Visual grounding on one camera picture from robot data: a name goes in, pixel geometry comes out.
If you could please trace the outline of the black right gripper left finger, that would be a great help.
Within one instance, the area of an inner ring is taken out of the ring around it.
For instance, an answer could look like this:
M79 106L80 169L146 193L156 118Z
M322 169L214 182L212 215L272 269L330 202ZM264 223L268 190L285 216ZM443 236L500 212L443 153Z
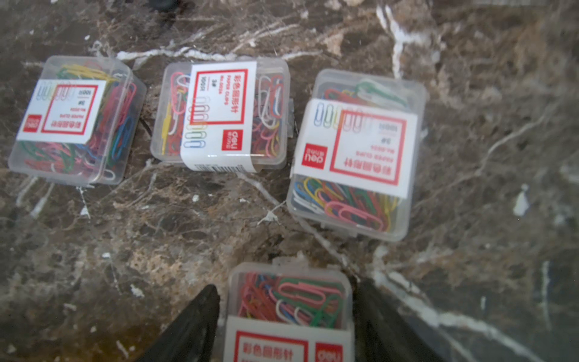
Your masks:
M220 296L216 286L209 284L137 360L209 361L219 315Z

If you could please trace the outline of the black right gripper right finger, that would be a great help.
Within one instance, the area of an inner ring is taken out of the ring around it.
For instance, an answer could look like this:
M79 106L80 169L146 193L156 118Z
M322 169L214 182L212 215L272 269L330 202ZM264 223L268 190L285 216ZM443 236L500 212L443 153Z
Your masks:
M356 361L443 360L404 321L371 280L354 291Z

